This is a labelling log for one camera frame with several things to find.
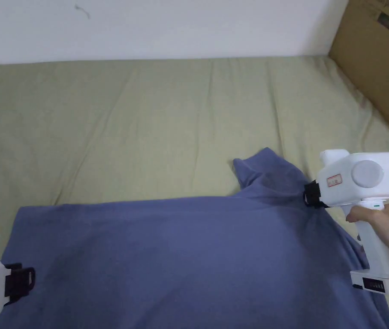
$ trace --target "white wall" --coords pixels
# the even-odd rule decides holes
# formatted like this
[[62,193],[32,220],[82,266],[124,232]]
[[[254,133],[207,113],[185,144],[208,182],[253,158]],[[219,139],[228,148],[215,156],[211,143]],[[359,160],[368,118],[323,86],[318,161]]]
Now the white wall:
[[346,2],[0,0],[0,63],[326,54]]

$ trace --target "red label sticker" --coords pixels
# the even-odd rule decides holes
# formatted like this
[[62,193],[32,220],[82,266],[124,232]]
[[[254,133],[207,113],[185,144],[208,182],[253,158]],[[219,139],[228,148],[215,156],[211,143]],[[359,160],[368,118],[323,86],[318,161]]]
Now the red label sticker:
[[328,187],[332,187],[332,186],[339,185],[339,184],[342,184],[341,174],[327,178],[327,186]]

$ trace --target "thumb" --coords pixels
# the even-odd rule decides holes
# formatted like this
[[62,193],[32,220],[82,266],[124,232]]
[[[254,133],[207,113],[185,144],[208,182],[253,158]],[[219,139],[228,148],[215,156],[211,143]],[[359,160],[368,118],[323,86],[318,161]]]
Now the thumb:
[[357,221],[366,221],[371,223],[376,217],[378,210],[364,208],[362,206],[354,206],[350,213],[347,215],[346,220],[350,223],[356,223]]

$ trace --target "cardboard box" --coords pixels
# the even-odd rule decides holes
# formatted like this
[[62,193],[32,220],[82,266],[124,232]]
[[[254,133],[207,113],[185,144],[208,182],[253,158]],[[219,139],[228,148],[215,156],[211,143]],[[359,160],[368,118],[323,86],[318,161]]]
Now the cardboard box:
[[329,56],[389,122],[389,0],[350,0]]

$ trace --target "bed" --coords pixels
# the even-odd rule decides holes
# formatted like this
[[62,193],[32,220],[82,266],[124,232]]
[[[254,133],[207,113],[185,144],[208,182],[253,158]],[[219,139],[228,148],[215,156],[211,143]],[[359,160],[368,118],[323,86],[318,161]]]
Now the bed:
[[314,178],[389,126],[328,57],[0,66],[0,254],[21,206],[231,195],[264,147]]

